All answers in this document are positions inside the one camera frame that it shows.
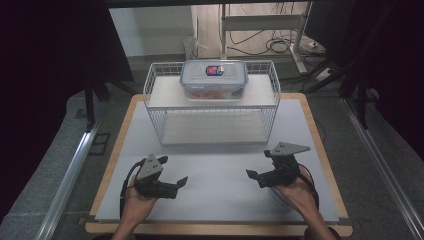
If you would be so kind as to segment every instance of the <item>black cable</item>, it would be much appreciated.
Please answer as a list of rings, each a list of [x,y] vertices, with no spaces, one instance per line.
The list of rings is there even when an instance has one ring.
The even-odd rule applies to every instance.
[[[320,121],[318,121],[318,119],[316,119],[316,118],[314,118],[314,121],[316,122],[316,123],[318,123],[318,125],[321,127],[321,129],[322,129],[322,133],[323,133],[323,137],[322,137],[322,140],[321,140],[321,142],[322,143],[325,143],[325,139],[327,139],[327,132],[325,131],[325,128],[324,128],[324,126],[321,124],[321,122]]]

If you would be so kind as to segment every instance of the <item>label on container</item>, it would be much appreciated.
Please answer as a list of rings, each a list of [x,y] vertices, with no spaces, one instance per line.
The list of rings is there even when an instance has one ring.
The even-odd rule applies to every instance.
[[[208,76],[222,76],[224,74],[223,66],[208,66],[206,68],[206,75]]]

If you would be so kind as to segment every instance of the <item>white wire basket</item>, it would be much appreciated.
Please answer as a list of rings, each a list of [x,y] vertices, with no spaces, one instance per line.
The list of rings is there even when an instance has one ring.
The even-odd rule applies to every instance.
[[[183,62],[153,63],[144,103],[163,145],[267,143],[280,84],[272,61],[245,61],[249,83],[239,101],[190,101],[179,79]]]

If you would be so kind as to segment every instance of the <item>plastic food container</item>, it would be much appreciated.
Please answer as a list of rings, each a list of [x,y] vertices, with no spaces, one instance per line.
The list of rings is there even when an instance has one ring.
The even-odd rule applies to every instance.
[[[234,60],[186,61],[180,83],[189,100],[240,100],[248,83],[246,64]]]

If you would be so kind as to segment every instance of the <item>human arm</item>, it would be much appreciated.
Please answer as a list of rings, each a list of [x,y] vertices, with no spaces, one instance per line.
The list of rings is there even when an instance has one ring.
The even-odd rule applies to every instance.
[[[140,195],[133,187],[134,181],[135,177],[131,179],[130,187],[125,193],[125,206],[121,221],[112,240],[128,240],[134,229],[149,216],[157,201],[157,198],[145,198]]]
[[[299,166],[301,173],[311,181],[311,177],[303,166]],[[278,185],[275,188],[284,196],[288,204],[305,220],[315,240],[335,240],[315,206],[312,193],[306,183],[297,178],[291,185]]]

